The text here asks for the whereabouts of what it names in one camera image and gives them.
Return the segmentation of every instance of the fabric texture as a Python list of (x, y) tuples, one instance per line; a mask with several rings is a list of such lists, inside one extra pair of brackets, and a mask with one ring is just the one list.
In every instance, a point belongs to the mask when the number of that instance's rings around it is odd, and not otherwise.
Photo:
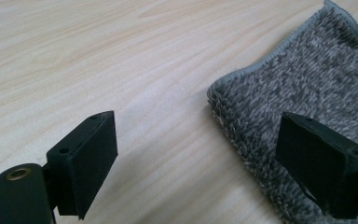
[(331, 1), (258, 63), (208, 89), (213, 115), (286, 223), (333, 219), (274, 160), (283, 111), (305, 115), (358, 143), (358, 24)]

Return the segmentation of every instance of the wooden table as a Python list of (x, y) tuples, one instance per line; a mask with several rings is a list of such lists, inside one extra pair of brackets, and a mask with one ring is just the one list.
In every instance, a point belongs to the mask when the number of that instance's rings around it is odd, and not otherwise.
[[(358, 1), (337, 3), (358, 20)], [(206, 91), (322, 4), (0, 1), (0, 173), (115, 110), (119, 156), (85, 220), (59, 223), (280, 223)]]

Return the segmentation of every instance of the screw hole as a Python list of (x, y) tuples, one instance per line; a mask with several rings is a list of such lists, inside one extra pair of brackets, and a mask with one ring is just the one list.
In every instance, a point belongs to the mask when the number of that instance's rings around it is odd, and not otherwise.
[(20, 168), (20, 169), (17, 169), (17, 170), (14, 170), (14, 171), (10, 172), (7, 175), (7, 180), (18, 180), (18, 179), (26, 177), (30, 173), (31, 173), (30, 168), (27, 168), (27, 167)]
[(68, 153), (69, 152), (69, 148), (67, 148), (67, 147), (64, 147), (64, 148), (61, 148), (60, 149), (60, 153), (61, 154), (66, 154), (66, 153)]

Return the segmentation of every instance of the black bracket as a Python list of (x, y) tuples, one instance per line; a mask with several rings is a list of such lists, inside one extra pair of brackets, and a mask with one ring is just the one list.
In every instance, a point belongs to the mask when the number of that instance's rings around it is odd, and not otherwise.
[(56, 223), (56, 206), (83, 219), (117, 157), (114, 112), (85, 119), (47, 157), (0, 174), (0, 223)]
[(285, 112), (276, 160), (324, 213), (357, 217), (358, 144), (314, 119)]

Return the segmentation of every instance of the gray towel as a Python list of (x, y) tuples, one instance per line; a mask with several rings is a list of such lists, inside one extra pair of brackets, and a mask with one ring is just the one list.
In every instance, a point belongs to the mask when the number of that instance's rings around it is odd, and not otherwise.
[(218, 79), (213, 114), (287, 223), (335, 220), (306, 198), (274, 160), (283, 111), (319, 120), (358, 143), (358, 24), (331, 1), (270, 55)]

